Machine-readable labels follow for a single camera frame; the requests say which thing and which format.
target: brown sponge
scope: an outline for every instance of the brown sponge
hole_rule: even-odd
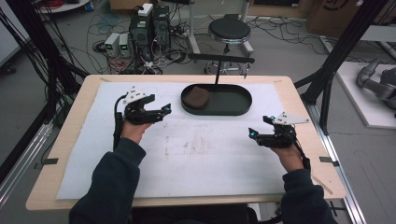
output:
[[[202,109],[209,101],[209,91],[194,86],[192,90],[186,95],[183,103],[192,109]]]

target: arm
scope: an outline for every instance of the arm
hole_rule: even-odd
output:
[[[146,156],[138,145],[149,125],[123,127],[114,152],[107,152],[92,173],[92,184],[69,213],[69,223],[126,223]]]
[[[288,172],[283,176],[285,195],[281,201],[282,218],[288,223],[336,223],[323,199],[323,188],[315,186],[309,170],[304,169],[295,146],[271,148]]]

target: dark sleeve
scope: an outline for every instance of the dark sleeve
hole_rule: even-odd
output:
[[[283,223],[337,223],[323,199],[321,186],[315,186],[309,170],[296,170],[283,176],[286,194],[281,201]]]
[[[139,181],[138,165],[145,150],[121,138],[114,152],[107,152],[92,173],[92,184],[69,213],[69,223],[122,223],[129,216]]]

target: person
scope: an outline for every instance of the person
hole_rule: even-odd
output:
[[[140,162],[146,151],[139,146],[143,133],[150,124],[133,125],[124,122],[118,147],[114,152],[107,152],[92,173],[92,184],[87,194],[73,206],[69,212],[69,223],[120,223],[130,221],[131,204],[139,180]],[[299,151],[295,146],[288,148],[271,148],[279,157],[288,172],[283,176],[286,193],[281,200],[283,223],[336,223],[331,209],[323,199],[323,188],[315,186],[310,171],[304,169]],[[205,224],[204,218],[196,214],[206,214],[208,210],[217,210],[210,223],[245,224],[248,223],[246,210],[241,204],[219,206],[185,206],[182,216],[166,216],[167,209],[148,208],[135,213],[134,223],[172,223]]]

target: round stool seat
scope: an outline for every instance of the round stool seat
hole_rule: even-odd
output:
[[[242,44],[250,38],[250,27],[240,20],[221,18],[210,22],[209,35],[225,44]]]

